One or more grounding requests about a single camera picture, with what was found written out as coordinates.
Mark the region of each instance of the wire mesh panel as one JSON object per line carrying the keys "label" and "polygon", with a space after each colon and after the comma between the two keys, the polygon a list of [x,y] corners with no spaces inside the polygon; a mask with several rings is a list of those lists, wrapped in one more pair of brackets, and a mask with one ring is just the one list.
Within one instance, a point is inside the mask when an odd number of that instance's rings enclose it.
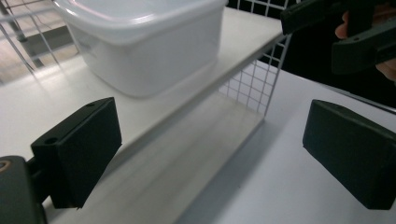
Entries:
{"label": "wire mesh panel", "polygon": [[78,53],[51,1],[0,2],[0,81],[34,74]]}
{"label": "wire mesh panel", "polygon": [[[231,0],[227,7],[279,19],[280,12],[287,5],[288,1],[281,0]],[[219,88],[219,91],[265,115],[289,42],[290,36],[286,36],[265,52],[260,59],[235,74]]]}

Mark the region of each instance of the storage box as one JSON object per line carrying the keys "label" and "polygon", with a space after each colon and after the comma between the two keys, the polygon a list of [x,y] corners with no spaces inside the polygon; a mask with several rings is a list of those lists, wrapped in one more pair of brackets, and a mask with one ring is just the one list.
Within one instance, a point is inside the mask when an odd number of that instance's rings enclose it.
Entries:
{"label": "storage box", "polygon": [[105,82],[145,97],[219,51],[227,0],[55,0],[85,63]]}

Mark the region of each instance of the shelving unit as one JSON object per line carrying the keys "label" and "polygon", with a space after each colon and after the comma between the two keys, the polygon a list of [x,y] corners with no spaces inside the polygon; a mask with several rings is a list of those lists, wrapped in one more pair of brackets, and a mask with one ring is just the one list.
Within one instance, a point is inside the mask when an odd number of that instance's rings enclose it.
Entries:
{"label": "shelving unit", "polygon": [[[233,99],[217,90],[243,71],[240,88],[248,66],[284,39],[280,21],[225,8],[218,59],[147,99],[109,87],[80,56],[46,67],[0,88],[1,156],[30,159],[29,146],[39,135],[85,104],[113,96],[121,149],[85,207],[60,213],[46,202],[49,221],[108,223],[122,216],[120,223],[172,223],[263,121],[248,99],[242,105],[239,93]],[[269,97],[276,82],[267,82],[268,74],[276,73],[272,69],[262,81],[261,94]]]}

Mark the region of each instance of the tiled floor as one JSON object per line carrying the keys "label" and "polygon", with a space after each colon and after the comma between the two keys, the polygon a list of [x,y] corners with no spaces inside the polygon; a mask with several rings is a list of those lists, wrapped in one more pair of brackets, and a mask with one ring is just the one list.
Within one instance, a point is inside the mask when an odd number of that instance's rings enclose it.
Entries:
{"label": "tiled floor", "polygon": [[[26,53],[26,50],[17,40],[16,33],[11,29],[8,22],[11,21],[11,19],[17,18],[16,21],[21,27],[23,34],[25,36],[30,36],[38,34],[38,29],[41,32],[45,32],[64,26],[64,21],[56,11],[53,10],[53,5],[50,0],[1,0],[1,2],[5,7],[10,6],[11,8],[11,10],[8,10],[10,13],[9,17],[0,15],[0,23],[4,28],[4,31],[0,33],[0,82],[7,83],[20,77],[31,75],[28,67],[23,63],[21,56],[28,62],[33,71],[40,69],[35,66]],[[37,12],[44,8],[52,8],[52,10]],[[72,45],[54,51],[54,56],[57,61],[63,61],[75,56],[77,53],[76,47]],[[39,61],[42,62],[44,66],[55,63],[51,54],[40,56]]]}

